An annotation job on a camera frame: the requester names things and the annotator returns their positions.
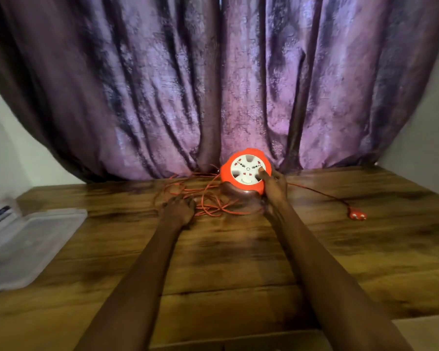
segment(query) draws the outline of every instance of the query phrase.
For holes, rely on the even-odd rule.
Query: white wall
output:
[[[13,198],[31,188],[12,141],[0,123],[0,198]]]
[[[422,102],[379,165],[439,193],[439,58]]]
[[[0,123],[16,151],[17,164],[22,166],[33,187],[82,183],[23,128],[1,96]]]

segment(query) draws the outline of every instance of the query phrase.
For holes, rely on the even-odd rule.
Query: curtain fold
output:
[[[438,51],[439,0],[0,0],[0,94],[87,182],[374,163]]]

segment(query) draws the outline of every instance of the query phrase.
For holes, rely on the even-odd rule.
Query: tangled cord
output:
[[[173,175],[169,179],[173,180],[177,177],[178,177],[178,175]],[[187,184],[186,184],[187,181],[192,180],[192,179],[196,179],[196,178],[211,178],[211,181],[209,183],[207,183],[207,185],[204,188],[187,188]],[[199,202],[196,205],[196,213],[195,213],[196,217],[200,217],[200,216],[204,216],[204,215],[209,215],[210,217],[220,217],[223,215],[223,213],[228,213],[228,214],[232,214],[232,215],[249,215],[249,214],[257,213],[257,212],[262,210],[262,209],[259,209],[255,212],[235,212],[235,211],[230,210],[230,208],[233,207],[235,204],[240,203],[240,200],[239,199],[225,200],[223,198],[223,195],[218,193],[218,190],[220,188],[219,186],[221,183],[214,184],[218,178],[219,178],[219,174],[202,174],[202,173],[193,172],[188,177],[184,177],[184,178],[181,178],[181,179],[176,180],[176,181],[168,182],[163,186],[162,190],[160,190],[154,196],[153,206],[156,207],[156,200],[158,199],[158,197],[160,195],[163,196],[164,202],[166,202],[168,200],[168,199],[166,199],[166,195],[169,195],[169,196],[183,195],[184,199],[186,199],[190,196],[201,197]],[[367,218],[366,214],[362,213],[357,208],[350,206],[350,204],[348,202],[346,202],[345,200],[343,200],[341,198],[337,198],[333,195],[328,195],[326,193],[323,193],[321,191],[318,191],[318,190],[310,188],[310,187],[298,185],[297,183],[288,183],[288,185],[308,189],[310,191],[313,191],[315,193],[319,193],[321,195],[324,195],[328,198],[331,198],[333,200],[336,200],[336,201],[344,204],[348,209],[348,212],[347,212],[348,217],[353,219],[353,220],[366,220],[366,218]],[[175,192],[173,192],[171,190],[173,187],[177,187],[177,190]]]

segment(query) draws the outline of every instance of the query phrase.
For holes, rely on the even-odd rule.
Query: hand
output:
[[[195,214],[195,201],[192,196],[184,199],[183,195],[173,197],[162,204],[160,222],[173,222],[187,225]]]
[[[258,176],[265,183],[265,195],[268,199],[268,212],[274,215],[274,209],[288,201],[288,183],[286,177],[276,170],[272,170],[271,176],[261,167]]]

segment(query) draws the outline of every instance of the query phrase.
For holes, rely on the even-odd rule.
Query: wooden table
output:
[[[392,318],[439,314],[439,195],[381,168],[289,177],[368,215],[289,188],[310,229]],[[33,188],[25,214],[84,208],[88,219],[30,286],[0,293],[0,350],[71,350],[156,226],[162,180]],[[201,217],[171,260],[152,345],[314,327],[268,221]]]

